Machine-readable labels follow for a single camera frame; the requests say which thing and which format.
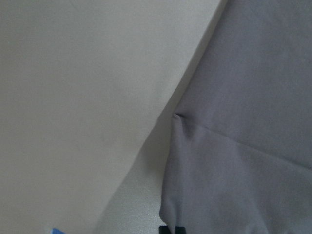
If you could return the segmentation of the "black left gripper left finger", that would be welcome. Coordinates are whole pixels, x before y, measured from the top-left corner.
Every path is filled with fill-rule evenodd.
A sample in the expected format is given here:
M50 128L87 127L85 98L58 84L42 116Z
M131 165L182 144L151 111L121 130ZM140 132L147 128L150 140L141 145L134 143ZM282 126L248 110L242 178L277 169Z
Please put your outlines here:
M170 234L170 230L169 230L168 226L159 226L158 233L159 234Z

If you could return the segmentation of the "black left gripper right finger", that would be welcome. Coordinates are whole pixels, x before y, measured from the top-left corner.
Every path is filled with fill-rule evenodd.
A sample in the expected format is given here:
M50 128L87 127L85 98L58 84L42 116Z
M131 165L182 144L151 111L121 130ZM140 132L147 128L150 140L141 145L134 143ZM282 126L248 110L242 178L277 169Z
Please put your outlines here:
M185 227L176 227L175 228L175 234L186 234Z

